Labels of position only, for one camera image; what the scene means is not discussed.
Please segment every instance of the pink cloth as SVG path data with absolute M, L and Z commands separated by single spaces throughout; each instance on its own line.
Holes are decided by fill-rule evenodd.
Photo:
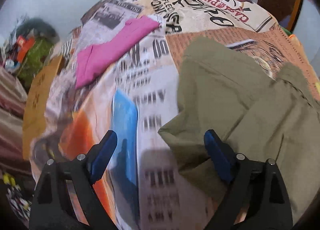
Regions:
M 159 23 L 147 16 L 129 19 L 111 41 L 91 45 L 81 50 L 77 57 L 76 88 L 90 84 L 111 63 L 121 58 L 142 38 L 158 27 Z

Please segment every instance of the olive green cloth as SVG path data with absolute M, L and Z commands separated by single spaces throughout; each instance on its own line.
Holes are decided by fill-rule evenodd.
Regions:
M 220 201 L 226 185 L 204 147 L 214 129 L 236 153 L 276 160 L 296 222 L 320 187 L 320 105 L 301 70 L 287 63 L 269 78 L 253 58 L 204 37 L 184 54 L 178 87 L 179 114 L 159 134 L 179 172 Z

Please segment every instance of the metal screw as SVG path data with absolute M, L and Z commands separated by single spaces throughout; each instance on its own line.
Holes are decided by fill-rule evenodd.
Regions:
M 82 161 L 84 158 L 85 158 L 85 155 L 84 155 L 84 154 L 79 154 L 79 155 L 77 156 L 77 160 L 78 160 L 78 161 Z
M 53 160 L 53 159 L 47 160 L 47 164 L 48 164 L 48 165 L 51 165 L 51 164 L 53 164 L 53 163 L 54 163 L 54 160 Z
M 240 161 L 242 161 L 242 160 L 245 159 L 245 156 L 244 156 L 242 153 L 238 153 L 236 157 L 237 157 L 237 159 L 240 160 Z
M 268 162 L 270 165 L 276 164 L 276 161 L 274 159 L 268 159 Z

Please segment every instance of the green garment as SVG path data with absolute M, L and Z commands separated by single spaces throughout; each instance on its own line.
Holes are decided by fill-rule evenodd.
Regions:
M 179 114 L 159 134 L 179 172 L 221 201 L 226 185 L 204 147 L 214 129 L 236 153 L 276 160 L 296 222 L 320 187 L 320 105 L 301 70 L 287 63 L 272 80 L 253 58 L 201 37 L 184 54 L 178 88 Z

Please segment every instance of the cardboard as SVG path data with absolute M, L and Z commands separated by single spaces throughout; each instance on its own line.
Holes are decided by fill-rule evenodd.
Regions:
M 23 158 L 25 160 L 29 159 L 31 141 L 39 137 L 46 128 L 44 112 L 51 83 L 54 77 L 61 71 L 63 62 L 62 55 L 54 57 L 32 81 L 22 124 Z

